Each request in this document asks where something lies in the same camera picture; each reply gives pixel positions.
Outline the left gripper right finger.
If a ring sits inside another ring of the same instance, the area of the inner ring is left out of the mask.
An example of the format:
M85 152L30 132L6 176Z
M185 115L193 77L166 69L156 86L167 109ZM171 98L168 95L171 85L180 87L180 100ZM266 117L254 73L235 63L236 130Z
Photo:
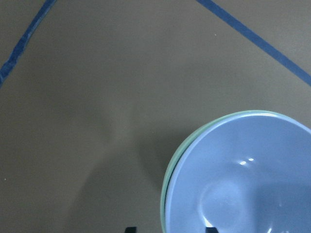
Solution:
M218 230L215 227L206 227L205 233L218 233Z

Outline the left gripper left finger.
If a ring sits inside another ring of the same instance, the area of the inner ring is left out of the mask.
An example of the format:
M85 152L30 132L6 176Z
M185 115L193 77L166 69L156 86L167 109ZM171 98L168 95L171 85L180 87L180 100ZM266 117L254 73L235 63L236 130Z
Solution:
M126 227L125 233L136 233L137 227Z

